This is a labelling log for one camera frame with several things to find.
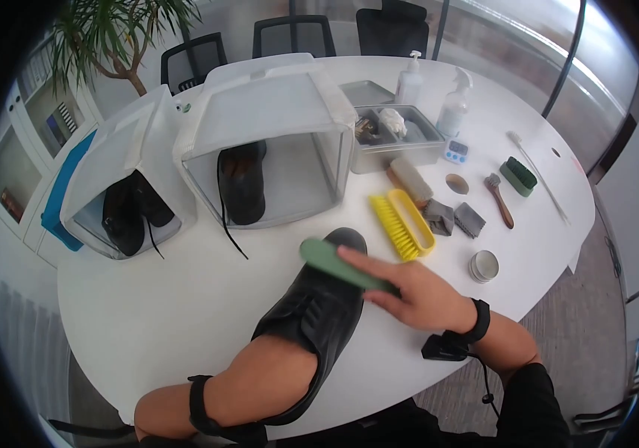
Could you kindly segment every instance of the plastic box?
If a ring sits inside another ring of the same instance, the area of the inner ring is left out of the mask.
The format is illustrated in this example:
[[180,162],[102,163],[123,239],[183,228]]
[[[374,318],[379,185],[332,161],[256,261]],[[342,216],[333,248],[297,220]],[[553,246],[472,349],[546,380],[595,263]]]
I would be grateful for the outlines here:
[[222,224],[221,150],[263,140],[265,228],[300,220],[342,202],[357,114],[309,53],[235,62],[208,74],[175,141],[173,158],[186,183]]
[[81,140],[81,143],[78,143],[68,153],[66,160],[63,161],[63,165],[56,176],[49,200],[46,201],[46,208],[41,214],[41,226],[50,231],[53,236],[61,240],[61,242],[73,252],[77,252],[78,249],[83,246],[83,243],[74,238],[73,235],[68,233],[66,228],[63,227],[61,223],[61,205],[63,204],[63,197],[66,195],[66,189],[68,188],[68,182],[71,180],[71,175],[73,175],[73,171],[76,170],[83,155],[88,151],[88,148],[90,148],[95,133],[95,130],[91,132],[88,137]]
[[[407,121],[414,126],[407,125],[408,133],[404,139],[399,139],[384,123],[379,121],[379,112],[384,108],[396,109]],[[377,122],[379,137],[377,144],[362,145],[355,143],[352,159],[352,173],[367,174],[385,171],[391,161],[397,157],[406,157],[414,166],[432,165],[437,162],[444,144],[444,137],[434,128],[419,109],[411,105],[376,105],[355,108],[360,117],[366,117]]]
[[[168,86],[160,85],[101,124],[63,199],[61,222],[71,235],[109,258],[128,258],[110,242],[101,220],[108,186],[135,170],[175,214],[165,226],[153,227],[156,245],[195,222],[195,199],[172,164],[172,145],[182,115],[172,103]],[[152,247],[146,225],[143,246],[136,255]]]

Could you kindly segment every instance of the wooden brush handle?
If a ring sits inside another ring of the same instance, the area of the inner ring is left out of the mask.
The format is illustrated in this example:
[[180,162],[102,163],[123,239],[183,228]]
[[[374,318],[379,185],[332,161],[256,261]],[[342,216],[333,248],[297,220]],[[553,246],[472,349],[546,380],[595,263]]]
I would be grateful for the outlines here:
[[490,188],[492,194],[494,195],[494,199],[496,203],[499,205],[499,210],[501,211],[501,218],[504,219],[504,223],[508,228],[514,228],[514,218],[512,218],[511,213],[509,212],[509,208],[506,207],[504,203],[504,199],[501,197],[501,193],[499,193],[499,189]]
[[[387,177],[390,181],[392,181],[392,185],[394,185],[394,188],[404,190],[405,193],[409,194],[409,192],[407,192],[407,189],[404,188],[404,184],[402,184],[402,181],[400,181],[397,175],[394,174],[394,170],[391,167],[387,168]],[[427,204],[429,204],[429,201],[414,201],[414,205],[417,209],[419,209],[419,211],[423,211],[426,208]]]

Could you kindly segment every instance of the round table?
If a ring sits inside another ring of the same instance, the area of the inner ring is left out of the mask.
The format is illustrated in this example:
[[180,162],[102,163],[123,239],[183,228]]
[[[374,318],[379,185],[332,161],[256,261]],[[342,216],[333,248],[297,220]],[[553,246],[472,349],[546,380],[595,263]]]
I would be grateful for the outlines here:
[[[372,80],[392,91],[408,63],[407,58],[364,56],[317,61],[338,85]],[[454,66],[419,63],[423,87],[417,106],[434,122],[454,89]],[[486,226],[476,239],[458,228],[451,237],[437,237],[436,248],[421,260],[461,294],[519,320],[579,253],[595,218],[593,194],[571,149],[537,111],[493,81],[472,75],[471,110],[459,135],[469,146],[468,162],[458,166],[439,159],[418,170],[435,199],[454,208],[469,203]],[[177,97],[190,102],[201,89]],[[516,222],[512,230],[506,228],[483,180],[498,173],[509,156],[528,166],[505,136],[507,130],[522,137],[570,224],[559,217],[540,183],[523,198],[502,177],[501,193]],[[468,195],[449,189],[445,177],[452,173],[467,180]],[[216,374],[229,365],[298,273],[303,239],[352,227],[366,239],[370,255],[397,262],[367,201],[368,195],[391,188],[384,173],[350,173],[344,201],[332,210],[277,227],[232,231],[249,256],[246,261],[201,202],[197,223],[160,245],[165,260],[148,250],[118,262],[84,246],[60,260],[58,268],[61,317],[76,360],[122,419],[132,423],[135,405],[148,391],[191,375]],[[501,265],[499,276],[488,284],[474,282],[467,270],[481,249],[493,251]],[[464,365],[422,359],[427,336],[365,304],[352,339],[312,406],[292,424],[269,426],[268,437],[303,435],[368,416]]]

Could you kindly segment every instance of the hand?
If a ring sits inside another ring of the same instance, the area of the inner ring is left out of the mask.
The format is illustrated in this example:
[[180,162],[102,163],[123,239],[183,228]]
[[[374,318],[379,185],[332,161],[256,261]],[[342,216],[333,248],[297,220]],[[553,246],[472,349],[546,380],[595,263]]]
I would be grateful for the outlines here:
[[464,334],[476,324],[476,308],[471,299],[460,295],[448,282],[419,262],[386,263],[346,246],[339,246],[337,255],[357,269],[398,287],[401,299],[377,290],[365,291],[363,297],[412,328]]
[[316,370],[317,356],[300,345],[259,336],[205,383],[206,412],[220,426],[276,416],[305,396]]

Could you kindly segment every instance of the black wrist strap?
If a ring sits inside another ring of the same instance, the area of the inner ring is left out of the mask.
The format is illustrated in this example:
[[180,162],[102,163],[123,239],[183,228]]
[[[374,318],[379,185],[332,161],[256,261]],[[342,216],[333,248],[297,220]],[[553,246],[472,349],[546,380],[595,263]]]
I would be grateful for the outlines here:
[[476,324],[467,333],[461,335],[461,338],[467,344],[473,344],[486,335],[489,329],[489,321],[491,313],[489,312],[489,304],[484,300],[471,299],[476,307]]
[[212,378],[208,375],[197,375],[188,378],[193,382],[190,387],[190,423],[199,432],[208,436],[220,436],[248,447],[264,447],[267,444],[267,431],[261,423],[245,423],[237,426],[223,427],[208,417],[205,412],[203,392],[205,382]]

